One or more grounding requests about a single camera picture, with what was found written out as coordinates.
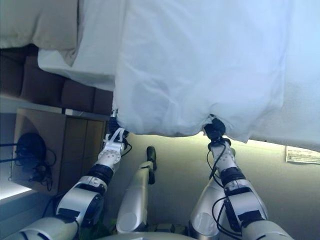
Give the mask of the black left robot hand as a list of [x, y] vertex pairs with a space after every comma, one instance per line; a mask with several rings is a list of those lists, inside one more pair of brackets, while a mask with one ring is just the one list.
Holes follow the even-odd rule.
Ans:
[[129, 132], [121, 127], [117, 120], [118, 109], [113, 109], [108, 120], [107, 134], [106, 139], [110, 140], [112, 136], [116, 133], [117, 130], [120, 130], [120, 133], [116, 135], [116, 139], [126, 139], [129, 135]]

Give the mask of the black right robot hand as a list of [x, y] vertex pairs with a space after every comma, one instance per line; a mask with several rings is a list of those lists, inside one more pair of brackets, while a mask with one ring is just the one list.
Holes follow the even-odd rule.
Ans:
[[204, 132], [210, 140], [220, 139], [226, 132], [225, 124], [215, 115], [210, 114], [211, 122], [204, 126]]

